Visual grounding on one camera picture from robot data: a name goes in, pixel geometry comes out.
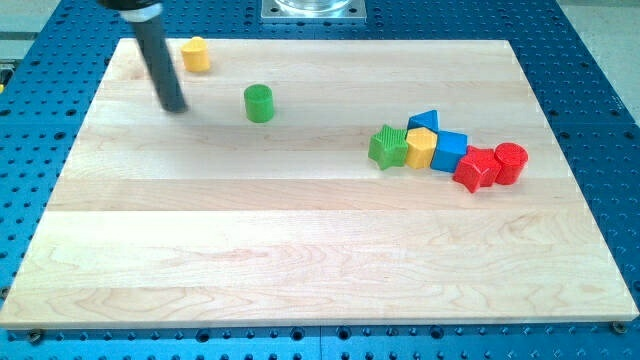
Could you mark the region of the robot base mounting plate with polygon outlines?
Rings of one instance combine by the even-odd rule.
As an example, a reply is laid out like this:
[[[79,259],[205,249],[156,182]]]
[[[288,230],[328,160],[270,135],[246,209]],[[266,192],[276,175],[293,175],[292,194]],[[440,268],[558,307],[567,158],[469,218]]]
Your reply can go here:
[[[265,23],[365,22],[365,0],[262,0],[260,17]]]

